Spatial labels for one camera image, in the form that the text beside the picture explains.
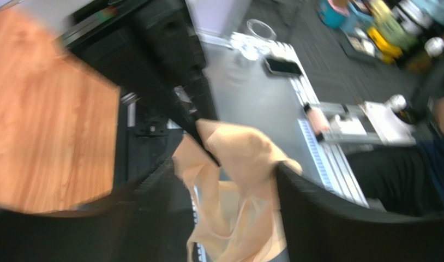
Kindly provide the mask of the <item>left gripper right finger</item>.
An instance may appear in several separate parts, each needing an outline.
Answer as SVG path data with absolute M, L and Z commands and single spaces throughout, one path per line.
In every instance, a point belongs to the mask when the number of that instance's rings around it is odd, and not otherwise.
M 444 215 L 409 217 L 347 201 L 276 167 L 291 261 L 444 261 Z

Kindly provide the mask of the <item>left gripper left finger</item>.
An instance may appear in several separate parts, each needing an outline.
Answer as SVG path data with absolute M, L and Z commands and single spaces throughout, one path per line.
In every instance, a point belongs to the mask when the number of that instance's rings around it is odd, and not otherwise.
M 218 119 L 203 72 L 205 54 L 185 1 L 91 1 L 68 15 L 62 44 L 200 145 L 196 121 Z

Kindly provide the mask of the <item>beige bra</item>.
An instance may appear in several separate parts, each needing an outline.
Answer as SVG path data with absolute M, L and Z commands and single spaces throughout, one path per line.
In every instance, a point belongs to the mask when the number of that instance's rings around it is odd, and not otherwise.
M 187 260 L 201 245 L 212 261 L 270 261 L 286 248 L 275 167 L 302 167 L 256 128 L 198 120 L 202 145 L 185 135 L 173 154 L 198 221 Z

